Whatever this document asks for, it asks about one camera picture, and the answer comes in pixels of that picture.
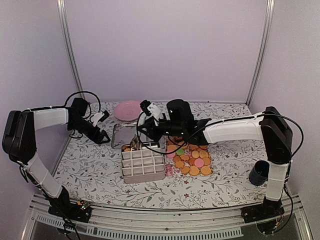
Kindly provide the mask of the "metal tongs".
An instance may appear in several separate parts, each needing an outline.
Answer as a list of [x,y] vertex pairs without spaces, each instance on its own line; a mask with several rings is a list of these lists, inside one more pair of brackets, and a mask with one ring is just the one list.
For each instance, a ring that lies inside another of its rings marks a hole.
[[137,151],[140,150],[142,147],[142,142],[141,142],[141,134],[134,134],[133,138],[131,139],[129,146],[132,150]]

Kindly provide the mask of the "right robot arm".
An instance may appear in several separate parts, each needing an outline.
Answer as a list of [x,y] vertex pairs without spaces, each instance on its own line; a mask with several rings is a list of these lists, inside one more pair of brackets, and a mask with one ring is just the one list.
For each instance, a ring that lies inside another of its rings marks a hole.
[[177,149],[188,147],[189,172],[169,187],[167,197],[182,209],[262,203],[258,213],[269,218],[278,210],[292,159],[293,132],[275,107],[230,119],[196,120],[188,102],[167,103],[167,113],[150,101],[141,105],[138,133],[159,141],[167,137]]

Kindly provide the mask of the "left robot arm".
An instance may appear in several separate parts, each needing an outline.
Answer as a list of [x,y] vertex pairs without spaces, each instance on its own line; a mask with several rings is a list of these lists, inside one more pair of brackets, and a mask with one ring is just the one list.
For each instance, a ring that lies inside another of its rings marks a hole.
[[105,130],[98,123],[109,117],[108,111],[98,110],[86,116],[88,102],[76,97],[70,106],[48,106],[12,110],[9,112],[2,138],[2,149],[9,159],[18,164],[31,181],[49,199],[50,204],[63,216],[70,217],[76,204],[71,203],[69,192],[58,183],[38,154],[37,131],[65,125],[68,131],[86,136],[95,144],[110,142]]

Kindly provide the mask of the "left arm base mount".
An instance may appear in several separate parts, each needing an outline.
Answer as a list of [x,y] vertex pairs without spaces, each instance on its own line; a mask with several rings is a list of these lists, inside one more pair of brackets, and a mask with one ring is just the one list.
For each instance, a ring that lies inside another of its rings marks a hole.
[[51,201],[48,213],[61,218],[88,223],[92,208],[90,206],[83,208],[82,205],[77,203]]

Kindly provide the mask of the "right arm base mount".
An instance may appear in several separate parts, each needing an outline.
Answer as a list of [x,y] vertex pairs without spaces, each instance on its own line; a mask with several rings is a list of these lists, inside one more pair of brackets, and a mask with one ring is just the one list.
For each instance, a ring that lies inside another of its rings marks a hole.
[[264,235],[272,235],[278,229],[285,211],[282,206],[278,209],[263,207],[262,204],[241,209],[244,222],[256,223],[258,231]]

